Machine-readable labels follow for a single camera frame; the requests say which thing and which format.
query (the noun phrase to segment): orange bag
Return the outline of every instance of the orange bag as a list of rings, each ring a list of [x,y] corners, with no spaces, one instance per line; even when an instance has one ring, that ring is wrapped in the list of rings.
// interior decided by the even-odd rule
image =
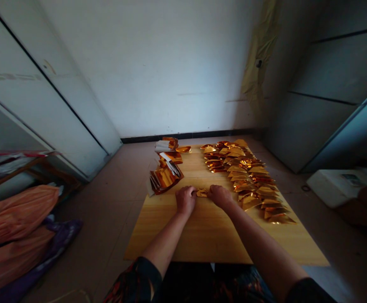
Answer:
[[[29,236],[0,247],[0,288],[37,266],[54,235],[41,226]]]
[[[35,230],[58,200],[58,187],[39,185],[0,201],[0,244]]]

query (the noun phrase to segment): person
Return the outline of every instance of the person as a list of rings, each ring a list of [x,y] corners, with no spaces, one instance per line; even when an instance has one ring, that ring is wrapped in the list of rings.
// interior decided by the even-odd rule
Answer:
[[[103,302],[335,302],[222,186],[208,197],[231,219],[254,265],[172,262],[196,203],[196,191],[176,191],[177,211]]]

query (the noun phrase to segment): tiled floor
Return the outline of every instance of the tiled floor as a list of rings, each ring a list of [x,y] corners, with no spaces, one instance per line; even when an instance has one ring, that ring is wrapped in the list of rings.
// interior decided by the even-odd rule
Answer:
[[[339,302],[367,302],[367,235],[346,224],[250,136],[180,140],[181,146],[245,139],[268,165],[284,197],[317,242],[332,267],[306,267]],[[80,218],[84,227],[57,264],[23,302],[47,302],[73,289],[85,289],[100,302],[129,264],[123,261],[146,195],[145,179],[155,158],[154,143],[126,144],[78,195],[56,209],[58,220]]]

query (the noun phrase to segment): cabinet door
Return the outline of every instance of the cabinet door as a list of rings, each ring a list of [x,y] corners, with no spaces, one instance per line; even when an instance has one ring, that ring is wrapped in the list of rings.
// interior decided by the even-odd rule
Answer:
[[[0,16],[103,148],[113,154],[119,135],[71,55],[35,0],[0,0]]]
[[[297,173],[356,108],[355,105],[287,93],[264,144]]]
[[[362,103],[367,98],[367,33],[312,44],[290,90]]]
[[[0,103],[85,176],[104,164],[106,152],[1,22]]]

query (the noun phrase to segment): patterned clothing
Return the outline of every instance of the patterned clothing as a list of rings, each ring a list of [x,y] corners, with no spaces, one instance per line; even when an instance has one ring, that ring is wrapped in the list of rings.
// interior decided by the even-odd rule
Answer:
[[[270,290],[252,265],[171,262],[164,281],[157,268],[139,257],[120,276],[104,303],[121,302],[266,302]],[[286,302],[335,302],[307,278],[289,292]]]

